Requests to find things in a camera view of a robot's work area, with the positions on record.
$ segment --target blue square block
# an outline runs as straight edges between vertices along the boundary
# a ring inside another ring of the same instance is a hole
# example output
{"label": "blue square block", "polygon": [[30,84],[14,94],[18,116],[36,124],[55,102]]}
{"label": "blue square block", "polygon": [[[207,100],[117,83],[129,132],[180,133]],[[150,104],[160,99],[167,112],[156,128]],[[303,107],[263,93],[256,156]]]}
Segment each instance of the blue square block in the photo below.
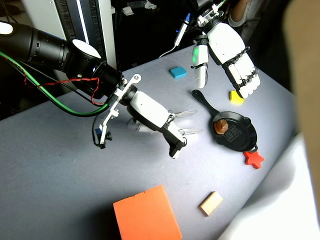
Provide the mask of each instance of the blue square block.
{"label": "blue square block", "polygon": [[170,70],[170,74],[175,79],[179,79],[179,78],[182,78],[182,77],[186,76],[187,75],[187,71],[182,66],[179,66],[179,67],[172,68]]}

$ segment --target red star-shaped block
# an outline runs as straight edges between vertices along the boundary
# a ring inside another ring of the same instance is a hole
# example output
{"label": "red star-shaped block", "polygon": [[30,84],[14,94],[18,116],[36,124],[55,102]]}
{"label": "red star-shaped block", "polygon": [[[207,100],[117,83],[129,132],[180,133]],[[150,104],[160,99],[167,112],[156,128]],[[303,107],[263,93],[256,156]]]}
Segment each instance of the red star-shaped block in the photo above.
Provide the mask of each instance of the red star-shaped block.
{"label": "red star-shaped block", "polygon": [[252,165],[255,169],[261,168],[261,162],[265,159],[258,154],[258,151],[255,151],[254,153],[246,151],[243,154],[246,158],[246,165]]}

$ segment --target white light strip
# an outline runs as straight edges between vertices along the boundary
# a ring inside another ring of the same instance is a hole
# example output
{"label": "white light strip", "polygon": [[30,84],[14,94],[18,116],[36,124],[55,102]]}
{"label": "white light strip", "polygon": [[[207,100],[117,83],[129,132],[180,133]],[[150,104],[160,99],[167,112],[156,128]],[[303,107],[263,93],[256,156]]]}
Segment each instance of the white light strip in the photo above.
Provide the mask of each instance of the white light strip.
{"label": "white light strip", "polygon": [[76,5],[78,7],[78,11],[79,11],[79,15],[80,15],[80,21],[81,21],[81,25],[82,25],[82,30],[83,30],[83,34],[84,34],[84,39],[85,42],[87,44],[89,44],[89,38],[88,38],[88,34],[87,34],[87,28],[86,28],[86,24],[85,24],[85,19],[84,19],[84,15],[82,13],[82,8],[81,8],[81,4],[80,4],[80,0],[76,0]]}

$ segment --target gray table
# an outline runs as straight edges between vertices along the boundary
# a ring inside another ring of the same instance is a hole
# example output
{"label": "gray table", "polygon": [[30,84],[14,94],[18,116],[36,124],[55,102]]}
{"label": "gray table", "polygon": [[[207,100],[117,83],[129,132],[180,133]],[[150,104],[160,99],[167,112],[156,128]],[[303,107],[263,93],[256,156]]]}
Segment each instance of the gray table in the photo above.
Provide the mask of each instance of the gray table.
{"label": "gray table", "polygon": [[[295,134],[294,97],[260,73],[261,86],[242,106],[228,100],[232,85],[211,61],[203,94],[220,111],[251,118],[258,134],[259,170],[244,164],[242,153],[217,145],[208,131],[210,114],[191,96],[196,82],[186,48],[124,73],[142,76],[138,85],[174,112],[198,110],[181,119],[182,128],[203,128],[188,137],[180,158],[169,157],[161,134],[126,129],[130,115],[109,124],[113,141],[100,150],[92,143],[93,118],[68,115],[47,102],[0,122],[0,236],[2,240],[117,239],[112,203],[164,185],[184,240],[218,238],[242,208]],[[173,79],[168,70],[182,66],[187,77]],[[74,93],[61,97],[74,109],[89,103]],[[210,217],[198,209],[212,191],[223,203]]]}

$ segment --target frying pan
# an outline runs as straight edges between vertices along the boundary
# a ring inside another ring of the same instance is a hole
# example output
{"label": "frying pan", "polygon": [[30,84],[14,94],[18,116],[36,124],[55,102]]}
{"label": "frying pan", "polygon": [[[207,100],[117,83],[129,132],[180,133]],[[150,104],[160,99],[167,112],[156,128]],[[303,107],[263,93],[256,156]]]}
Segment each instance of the frying pan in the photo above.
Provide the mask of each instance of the frying pan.
{"label": "frying pan", "polygon": [[[219,112],[207,102],[205,96],[199,90],[193,90],[192,96],[210,112],[213,119],[211,125],[213,129],[212,133],[218,144],[238,152],[249,151],[253,153],[258,150],[256,145],[257,132],[250,118],[232,111]],[[214,129],[214,123],[222,119],[226,120],[229,127],[224,134],[220,135]]]}

